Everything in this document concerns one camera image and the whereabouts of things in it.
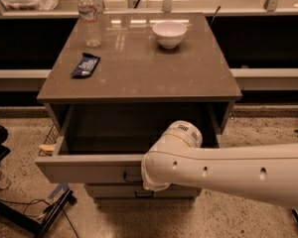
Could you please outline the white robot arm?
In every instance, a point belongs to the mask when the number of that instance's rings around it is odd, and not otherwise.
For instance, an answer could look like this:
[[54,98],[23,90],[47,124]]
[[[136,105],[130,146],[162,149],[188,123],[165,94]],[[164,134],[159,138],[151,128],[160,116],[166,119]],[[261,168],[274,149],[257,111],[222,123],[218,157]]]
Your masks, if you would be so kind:
[[199,129],[176,121],[145,154],[143,186],[206,188],[298,210],[298,143],[204,148]]

